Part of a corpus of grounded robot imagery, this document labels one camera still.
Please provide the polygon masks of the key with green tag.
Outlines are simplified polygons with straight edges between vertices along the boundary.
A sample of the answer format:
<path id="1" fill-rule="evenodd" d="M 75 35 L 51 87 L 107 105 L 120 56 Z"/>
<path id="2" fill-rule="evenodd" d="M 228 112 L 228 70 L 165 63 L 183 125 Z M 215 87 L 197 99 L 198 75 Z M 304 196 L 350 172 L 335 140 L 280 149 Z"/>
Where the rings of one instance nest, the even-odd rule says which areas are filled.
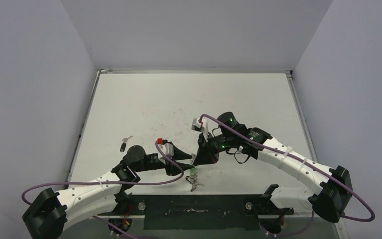
<path id="1" fill-rule="evenodd" d="M 198 175 L 198 169 L 196 167 L 190 169 L 190 176 L 191 177 L 197 177 Z"/>

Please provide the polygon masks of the metal disc with keyrings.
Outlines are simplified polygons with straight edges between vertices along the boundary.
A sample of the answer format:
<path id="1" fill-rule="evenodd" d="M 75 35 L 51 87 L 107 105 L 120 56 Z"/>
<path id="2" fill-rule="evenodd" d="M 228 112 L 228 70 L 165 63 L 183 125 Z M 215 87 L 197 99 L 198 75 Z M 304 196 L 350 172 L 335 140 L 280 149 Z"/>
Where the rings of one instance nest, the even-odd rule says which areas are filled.
<path id="1" fill-rule="evenodd" d="M 194 192 L 197 189 L 197 187 L 200 185 L 200 182 L 198 180 L 198 170 L 194 165 L 195 158 L 196 158 L 196 155 L 191 154 L 190 163 L 193 166 L 193 168 L 190 169 L 189 171 L 190 174 L 187 177 L 187 181 L 191 184 L 190 192 Z"/>

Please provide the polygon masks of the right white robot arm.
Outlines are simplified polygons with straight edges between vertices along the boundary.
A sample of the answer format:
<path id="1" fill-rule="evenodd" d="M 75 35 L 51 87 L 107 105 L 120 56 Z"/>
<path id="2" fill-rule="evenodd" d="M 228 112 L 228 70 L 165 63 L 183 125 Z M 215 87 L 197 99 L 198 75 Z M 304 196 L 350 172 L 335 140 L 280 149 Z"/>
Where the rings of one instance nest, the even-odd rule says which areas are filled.
<path id="1" fill-rule="evenodd" d="M 261 162 L 268 163 L 301 182 L 302 188 L 271 185 L 263 194 L 262 209 L 269 214 L 278 209 L 313 210 L 322 219 L 337 223 L 344 215 L 352 195 L 349 171 L 342 166 L 333 169 L 296 153 L 270 133 L 248 128 L 237 121 L 232 112 L 221 114 L 217 121 L 221 134 L 209 133 L 206 119 L 194 119 L 192 130 L 200 133 L 195 166 L 216 164 L 219 154 L 230 149 Z"/>

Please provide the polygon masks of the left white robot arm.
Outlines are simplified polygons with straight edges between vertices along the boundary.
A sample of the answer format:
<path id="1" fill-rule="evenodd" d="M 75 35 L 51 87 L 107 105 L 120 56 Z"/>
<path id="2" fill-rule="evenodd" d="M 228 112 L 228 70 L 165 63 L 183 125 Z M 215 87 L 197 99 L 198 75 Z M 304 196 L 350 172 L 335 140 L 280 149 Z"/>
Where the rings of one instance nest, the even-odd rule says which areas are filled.
<path id="1" fill-rule="evenodd" d="M 192 169 L 181 160 L 192 159 L 166 140 L 157 144 L 157 153 L 148 154 L 139 145 L 130 147 L 122 160 L 111 170 L 87 183 L 54 191 L 47 188 L 30 204 L 22 219 L 34 239 L 57 239 L 64 230 L 93 216 L 128 209 L 126 193 L 140 181 L 138 172 L 165 169 L 168 176 L 177 176 Z"/>

